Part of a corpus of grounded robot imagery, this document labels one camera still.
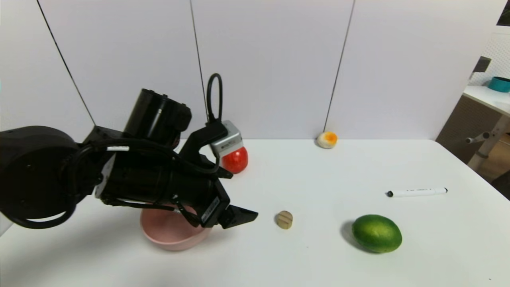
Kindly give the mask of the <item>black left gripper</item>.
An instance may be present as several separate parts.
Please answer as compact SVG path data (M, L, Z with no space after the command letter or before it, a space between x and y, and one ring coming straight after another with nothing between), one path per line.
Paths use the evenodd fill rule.
M213 174L171 172L160 197L161 205L176 207L193 227L210 228L219 224L223 229L254 221L259 213L229 205L230 199L220 182L231 173L219 168Z

